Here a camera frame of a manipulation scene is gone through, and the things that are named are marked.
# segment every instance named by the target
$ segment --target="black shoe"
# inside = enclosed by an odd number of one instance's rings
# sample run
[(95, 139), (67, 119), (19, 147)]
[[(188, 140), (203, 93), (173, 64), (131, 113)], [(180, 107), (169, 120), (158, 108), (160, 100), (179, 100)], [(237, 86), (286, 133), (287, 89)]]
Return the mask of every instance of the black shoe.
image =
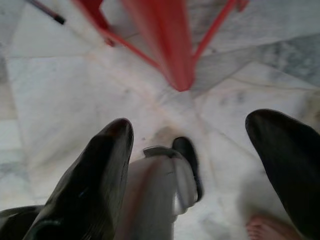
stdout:
[(184, 136), (177, 137), (173, 140), (172, 149), (179, 152), (190, 164), (198, 194), (197, 202), (199, 202), (203, 196), (203, 187), (198, 171), (199, 162), (192, 142)]

